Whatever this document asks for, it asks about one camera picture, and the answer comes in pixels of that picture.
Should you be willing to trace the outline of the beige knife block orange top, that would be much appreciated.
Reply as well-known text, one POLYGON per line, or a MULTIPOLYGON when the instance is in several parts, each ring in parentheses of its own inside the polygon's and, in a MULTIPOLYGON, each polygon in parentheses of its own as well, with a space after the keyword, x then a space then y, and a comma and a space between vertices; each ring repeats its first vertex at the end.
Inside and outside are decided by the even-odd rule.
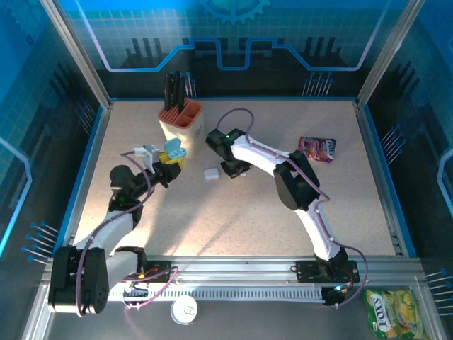
POLYGON ((162 108, 158 119, 167 140, 179 138, 181 147, 186 149, 187 158, 194 159, 205 143, 205 117, 200 102, 185 99, 185 106, 181 112, 178 106, 170 110, 162 108))

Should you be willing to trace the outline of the purple candy bag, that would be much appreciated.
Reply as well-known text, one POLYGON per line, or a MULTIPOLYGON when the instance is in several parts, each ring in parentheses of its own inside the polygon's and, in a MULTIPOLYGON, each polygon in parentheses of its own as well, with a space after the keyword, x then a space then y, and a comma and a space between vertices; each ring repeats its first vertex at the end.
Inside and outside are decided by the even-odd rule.
POLYGON ((333 138, 300 137, 298 148, 307 159, 328 164, 334 160, 336 140, 333 138))

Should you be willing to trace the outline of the white round lid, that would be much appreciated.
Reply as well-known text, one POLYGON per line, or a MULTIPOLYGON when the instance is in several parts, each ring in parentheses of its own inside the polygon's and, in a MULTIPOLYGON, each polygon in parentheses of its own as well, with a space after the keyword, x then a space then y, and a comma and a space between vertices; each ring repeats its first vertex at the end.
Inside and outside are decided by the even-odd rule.
POLYGON ((189 295, 178 297, 171 305, 171 318, 179 325, 192 324, 197 317, 197 312, 197 302, 189 295))

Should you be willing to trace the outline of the black controller box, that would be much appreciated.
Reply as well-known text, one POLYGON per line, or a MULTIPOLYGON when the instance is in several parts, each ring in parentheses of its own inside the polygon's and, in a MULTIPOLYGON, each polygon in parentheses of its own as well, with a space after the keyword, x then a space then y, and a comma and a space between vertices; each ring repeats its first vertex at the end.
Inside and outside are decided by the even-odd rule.
POLYGON ((324 305, 332 306, 335 304, 341 304, 345 300, 345 293, 341 288, 337 287, 324 287, 321 289, 321 297, 324 301, 324 305))

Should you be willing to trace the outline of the yellow green candy bag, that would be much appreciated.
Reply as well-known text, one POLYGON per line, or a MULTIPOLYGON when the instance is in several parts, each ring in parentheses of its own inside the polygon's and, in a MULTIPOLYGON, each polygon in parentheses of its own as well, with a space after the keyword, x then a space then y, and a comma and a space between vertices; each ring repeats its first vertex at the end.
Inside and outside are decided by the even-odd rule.
POLYGON ((430 340, 412 290, 366 290, 363 297, 378 339, 430 340))

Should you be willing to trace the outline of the aluminium side rail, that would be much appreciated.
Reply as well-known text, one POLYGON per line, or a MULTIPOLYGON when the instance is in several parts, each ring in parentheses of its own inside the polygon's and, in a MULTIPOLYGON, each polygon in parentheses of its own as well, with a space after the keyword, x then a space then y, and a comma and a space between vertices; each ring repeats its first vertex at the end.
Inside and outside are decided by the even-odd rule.
POLYGON ((54 256, 59 248, 67 246, 76 234, 81 215, 91 185, 93 173, 101 150, 101 145, 105 136, 105 131, 110 120, 112 107, 99 108, 93 124, 86 149, 79 167, 79 171, 74 182, 67 209, 62 220, 57 241, 52 252, 54 256))
POLYGON ((394 248, 396 255, 416 258, 417 253, 371 113, 368 107, 360 108, 356 104, 355 115, 360 127, 387 227, 391 239, 395 241, 394 248))

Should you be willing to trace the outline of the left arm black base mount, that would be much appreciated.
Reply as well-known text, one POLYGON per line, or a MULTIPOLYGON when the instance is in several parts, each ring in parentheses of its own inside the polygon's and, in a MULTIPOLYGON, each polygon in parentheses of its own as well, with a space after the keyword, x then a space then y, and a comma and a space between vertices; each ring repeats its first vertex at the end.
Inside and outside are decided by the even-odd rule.
POLYGON ((122 282, 126 283, 166 283, 171 274, 170 261, 147 261, 137 273, 132 273, 122 282))

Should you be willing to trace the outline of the long aluminium base rail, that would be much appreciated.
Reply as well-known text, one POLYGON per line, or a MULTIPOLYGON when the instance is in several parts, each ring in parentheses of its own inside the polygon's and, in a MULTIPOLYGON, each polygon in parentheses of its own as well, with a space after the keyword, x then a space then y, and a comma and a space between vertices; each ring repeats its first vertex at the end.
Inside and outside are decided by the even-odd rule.
MULTIPOLYGON (((298 283, 290 268, 310 256, 148 256, 149 261, 170 261, 179 268, 176 281, 196 286, 284 286, 337 283, 298 283)), ((400 256, 351 256, 357 263, 360 282, 368 286, 410 286, 426 281, 417 258, 400 256)))

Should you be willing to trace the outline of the aluminium frame post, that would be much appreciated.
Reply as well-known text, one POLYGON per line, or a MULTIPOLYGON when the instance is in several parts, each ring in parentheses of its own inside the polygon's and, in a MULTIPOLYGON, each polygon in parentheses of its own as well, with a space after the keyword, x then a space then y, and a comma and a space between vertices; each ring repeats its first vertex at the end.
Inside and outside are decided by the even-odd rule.
POLYGON ((39 0, 39 2, 52 21, 53 26, 59 33, 99 104, 103 109, 109 109, 111 106, 110 96, 61 5, 57 0, 39 0))
POLYGON ((385 71, 406 38, 408 31, 411 29, 411 26, 420 13, 425 1, 426 0, 408 0, 357 95, 356 106, 358 110, 362 110, 371 98, 374 90, 384 76, 385 71))

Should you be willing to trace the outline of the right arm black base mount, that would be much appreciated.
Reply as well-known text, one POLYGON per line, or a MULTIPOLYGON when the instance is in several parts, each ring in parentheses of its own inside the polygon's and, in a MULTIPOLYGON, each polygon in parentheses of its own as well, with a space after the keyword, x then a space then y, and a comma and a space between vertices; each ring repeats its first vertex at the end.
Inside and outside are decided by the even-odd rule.
POLYGON ((343 266, 333 270, 317 261, 297 261, 290 270, 295 273, 298 283, 353 283, 360 282, 357 263, 346 261, 343 266))

